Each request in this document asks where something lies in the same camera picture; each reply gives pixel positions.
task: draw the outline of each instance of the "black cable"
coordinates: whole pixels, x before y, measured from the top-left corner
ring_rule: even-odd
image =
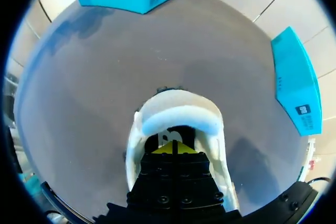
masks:
[[[315,182],[317,182],[317,181],[321,181],[321,180],[327,181],[328,183],[331,182],[331,179],[330,179],[330,178],[327,178],[327,177],[319,177],[319,178],[314,178],[314,179],[308,181],[307,184],[310,185],[310,184],[313,184],[313,183],[315,183]]]

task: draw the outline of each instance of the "bolt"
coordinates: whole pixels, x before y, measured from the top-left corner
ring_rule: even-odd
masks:
[[[160,203],[160,204],[166,204],[169,202],[169,198],[167,196],[160,196],[157,201]]]
[[[298,209],[299,209],[299,203],[297,203],[296,201],[290,204],[290,210],[297,211]]]
[[[191,203],[191,202],[193,202],[193,201],[192,201],[192,199],[185,197],[184,199],[181,200],[181,202],[182,202],[183,204],[189,204],[189,203]]]
[[[280,199],[284,202],[286,202],[288,200],[288,195],[287,194],[281,194],[280,195]]]
[[[218,191],[215,193],[215,199],[216,200],[222,200],[224,197],[223,193],[221,191]]]

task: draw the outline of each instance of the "gray round platform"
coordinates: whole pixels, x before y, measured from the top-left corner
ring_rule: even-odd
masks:
[[[218,0],[171,0],[146,15],[75,2],[33,54],[15,104],[22,141],[40,179],[87,218],[126,206],[133,115],[163,86],[220,108],[243,215],[299,175],[307,139],[275,99],[270,39]]]

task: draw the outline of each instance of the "screw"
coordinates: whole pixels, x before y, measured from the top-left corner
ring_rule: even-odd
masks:
[[[297,211],[298,209],[299,209],[299,203],[297,203],[296,201],[290,204],[290,210]]]
[[[287,194],[281,194],[280,195],[280,199],[284,202],[286,202],[288,200],[288,195]]]
[[[182,202],[183,204],[189,204],[189,203],[191,203],[191,202],[193,202],[193,201],[192,201],[190,198],[185,197],[184,199],[181,200],[181,202]]]
[[[224,197],[223,193],[221,191],[218,191],[215,193],[215,199],[216,200],[222,200]]]
[[[157,201],[160,203],[160,204],[166,204],[169,202],[169,198],[167,196],[160,196]]]

